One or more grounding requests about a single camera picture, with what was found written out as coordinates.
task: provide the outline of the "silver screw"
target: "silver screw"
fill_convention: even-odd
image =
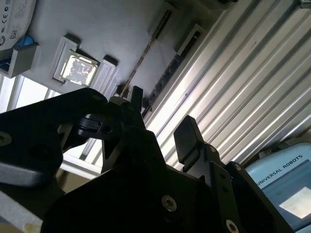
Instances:
[[[0,147],[9,145],[12,142],[12,138],[8,133],[0,132]]]
[[[102,100],[102,97],[98,96],[98,95],[93,95],[93,98],[96,100]]]
[[[214,147],[209,146],[209,148],[210,148],[210,150],[211,150],[212,152],[216,152],[216,149],[215,149]]]
[[[239,233],[239,229],[238,229],[237,225],[235,225],[235,223],[233,221],[231,221],[230,219],[227,219],[225,221],[225,224],[231,233]]]
[[[162,197],[162,205],[169,212],[175,212],[177,210],[177,204],[175,200],[169,195]]]
[[[240,165],[235,164],[234,166],[235,166],[235,168],[236,168],[238,171],[241,171],[241,167],[240,167]]]

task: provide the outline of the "white label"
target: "white label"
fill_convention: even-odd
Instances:
[[[311,190],[304,187],[280,205],[284,210],[300,219],[311,214]]]
[[[0,0],[0,50],[7,50],[27,32],[36,0]]]

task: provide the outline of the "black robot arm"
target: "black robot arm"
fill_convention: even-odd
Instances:
[[[239,164],[221,162],[192,117],[174,133],[183,171],[166,165],[141,100],[137,87],[130,101],[109,102],[85,88],[1,114],[0,193],[42,219],[43,233],[293,232]],[[63,153],[89,138],[103,141],[102,175],[64,194],[55,182]]]

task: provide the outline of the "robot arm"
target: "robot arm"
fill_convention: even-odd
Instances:
[[[238,164],[221,162],[187,116],[174,133],[183,171],[165,164],[131,101],[81,89],[0,115],[0,190],[43,220],[41,232],[292,233]],[[64,194],[63,153],[103,141],[102,175]]]

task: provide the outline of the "screen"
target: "screen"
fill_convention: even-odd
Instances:
[[[306,160],[262,190],[294,231],[311,223],[311,162]]]

